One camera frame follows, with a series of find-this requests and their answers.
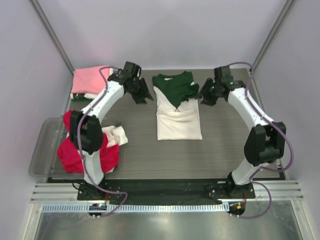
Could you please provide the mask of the clear plastic bin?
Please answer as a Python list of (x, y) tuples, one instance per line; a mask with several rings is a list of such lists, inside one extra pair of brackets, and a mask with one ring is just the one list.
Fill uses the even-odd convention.
[(42, 124), (29, 165), (32, 177), (48, 177), (58, 180), (82, 179), (82, 173), (66, 172), (58, 158), (57, 150), (67, 137), (63, 117), (49, 118)]

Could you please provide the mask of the white and green raglan shirt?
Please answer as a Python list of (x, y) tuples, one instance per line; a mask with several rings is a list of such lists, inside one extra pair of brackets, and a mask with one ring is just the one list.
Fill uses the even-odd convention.
[(152, 77), (156, 96), (157, 140), (202, 140), (199, 84), (192, 72), (177, 75), (158, 74)]

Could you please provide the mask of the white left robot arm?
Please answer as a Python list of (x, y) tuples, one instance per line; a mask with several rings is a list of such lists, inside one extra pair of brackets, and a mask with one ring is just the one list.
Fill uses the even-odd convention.
[(126, 93), (132, 96), (136, 104), (145, 104), (146, 99), (153, 100), (153, 97), (145, 79), (141, 77), (142, 68), (138, 64), (126, 61), (123, 68), (117, 68), (116, 72), (105, 77), (103, 70), (110, 68), (111, 66), (103, 66), (98, 69), (104, 88), (97, 97), (82, 110), (71, 112), (69, 139), (81, 157), (89, 194), (97, 200), (106, 194), (112, 194), (125, 201), (128, 197), (126, 192), (110, 191), (104, 185), (105, 175), (100, 158), (100, 148), (104, 140), (101, 123), (112, 106)]

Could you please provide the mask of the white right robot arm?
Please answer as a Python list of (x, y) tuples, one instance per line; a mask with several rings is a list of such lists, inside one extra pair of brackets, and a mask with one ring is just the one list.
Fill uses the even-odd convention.
[(224, 99), (234, 107), (249, 129), (243, 148), (244, 160), (228, 174), (222, 187), (231, 198), (243, 198), (250, 192), (255, 175), (284, 155), (286, 126), (283, 122), (275, 122), (262, 111), (246, 84), (234, 80), (228, 65), (213, 71), (214, 78), (205, 81), (196, 97), (208, 106)]

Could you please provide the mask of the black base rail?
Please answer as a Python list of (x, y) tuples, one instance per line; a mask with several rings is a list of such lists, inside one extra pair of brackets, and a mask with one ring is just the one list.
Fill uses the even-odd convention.
[(251, 183), (244, 186), (229, 186), (225, 178), (189, 179), (107, 179), (102, 188), (114, 194), (100, 191), (83, 180), (75, 181), (79, 201), (103, 201), (118, 205), (128, 194), (126, 205), (138, 206), (187, 206), (219, 204), (227, 199), (254, 199)]

